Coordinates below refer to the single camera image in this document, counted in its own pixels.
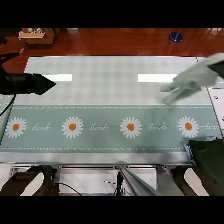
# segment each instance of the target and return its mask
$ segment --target orange flower center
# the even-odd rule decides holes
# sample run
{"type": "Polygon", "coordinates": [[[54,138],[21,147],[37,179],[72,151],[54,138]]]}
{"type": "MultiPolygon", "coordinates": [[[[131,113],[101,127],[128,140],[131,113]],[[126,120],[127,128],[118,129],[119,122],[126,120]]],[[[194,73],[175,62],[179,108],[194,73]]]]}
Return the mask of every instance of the orange flower center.
{"type": "Polygon", "coordinates": [[[185,128],[190,131],[192,129],[192,124],[186,123],[185,128]]]}
{"type": "Polygon", "coordinates": [[[129,131],[134,131],[135,126],[133,124],[128,124],[128,130],[129,131]]]}
{"type": "Polygon", "coordinates": [[[74,130],[76,129],[76,124],[70,124],[70,125],[69,125],[69,129],[70,129],[71,131],[74,131],[74,130]]]}
{"type": "Polygon", "coordinates": [[[14,124],[14,125],[12,126],[12,129],[13,129],[14,131],[19,130],[19,124],[14,124]]]}

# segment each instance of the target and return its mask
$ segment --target brown floor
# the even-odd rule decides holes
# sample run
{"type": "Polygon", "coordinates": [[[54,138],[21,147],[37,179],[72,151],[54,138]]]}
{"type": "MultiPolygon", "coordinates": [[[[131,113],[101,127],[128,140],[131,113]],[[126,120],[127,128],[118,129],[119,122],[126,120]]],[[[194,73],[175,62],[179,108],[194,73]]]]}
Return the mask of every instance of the brown floor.
{"type": "Polygon", "coordinates": [[[79,28],[61,29],[50,46],[24,45],[16,36],[7,37],[0,54],[20,51],[22,56],[5,63],[8,72],[23,72],[30,56],[65,55],[148,55],[208,56],[224,51],[224,29],[182,28],[181,43],[172,42],[169,34],[179,28],[79,28]]]}

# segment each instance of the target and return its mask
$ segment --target red floor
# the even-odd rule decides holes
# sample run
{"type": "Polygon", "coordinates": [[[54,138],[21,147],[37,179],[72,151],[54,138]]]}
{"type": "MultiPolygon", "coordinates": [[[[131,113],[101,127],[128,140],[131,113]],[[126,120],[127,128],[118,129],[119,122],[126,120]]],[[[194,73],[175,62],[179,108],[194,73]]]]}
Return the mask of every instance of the red floor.
{"type": "Polygon", "coordinates": [[[23,72],[30,56],[63,55],[148,55],[208,56],[224,51],[223,29],[182,28],[181,43],[172,42],[169,34],[178,28],[78,28],[61,29],[50,46],[24,45],[16,36],[7,37],[0,54],[20,51],[22,56],[5,63],[8,72],[23,72]]]}

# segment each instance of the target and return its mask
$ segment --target green band with daisies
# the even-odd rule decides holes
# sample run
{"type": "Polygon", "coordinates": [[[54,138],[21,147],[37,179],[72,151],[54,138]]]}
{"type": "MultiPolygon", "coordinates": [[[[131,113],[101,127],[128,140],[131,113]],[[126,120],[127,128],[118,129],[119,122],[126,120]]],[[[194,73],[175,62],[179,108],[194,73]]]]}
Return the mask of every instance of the green band with daisies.
{"type": "Polygon", "coordinates": [[[0,150],[182,152],[189,139],[213,136],[211,106],[14,106],[0,150]]]}

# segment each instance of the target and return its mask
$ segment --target daisy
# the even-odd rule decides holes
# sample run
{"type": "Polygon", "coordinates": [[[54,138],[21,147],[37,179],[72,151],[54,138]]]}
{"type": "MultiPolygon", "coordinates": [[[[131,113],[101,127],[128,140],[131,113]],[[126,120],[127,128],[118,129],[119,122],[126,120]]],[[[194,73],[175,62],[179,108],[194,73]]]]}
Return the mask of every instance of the daisy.
{"type": "Polygon", "coordinates": [[[182,117],[179,119],[177,127],[179,131],[182,131],[182,135],[185,137],[194,138],[199,133],[199,127],[194,118],[182,117]]]}
{"type": "Polygon", "coordinates": [[[120,127],[120,131],[123,132],[123,135],[126,135],[126,138],[135,138],[141,134],[140,130],[142,130],[140,121],[134,117],[123,119],[120,127]]]}
{"type": "Polygon", "coordinates": [[[23,134],[26,127],[26,121],[22,117],[14,117],[14,119],[11,119],[7,124],[5,129],[6,135],[8,135],[8,138],[17,138],[23,134]]]}
{"type": "Polygon", "coordinates": [[[63,135],[66,135],[66,138],[70,137],[75,138],[82,134],[83,130],[83,121],[78,117],[69,117],[63,122],[62,131],[64,132],[63,135]]]}

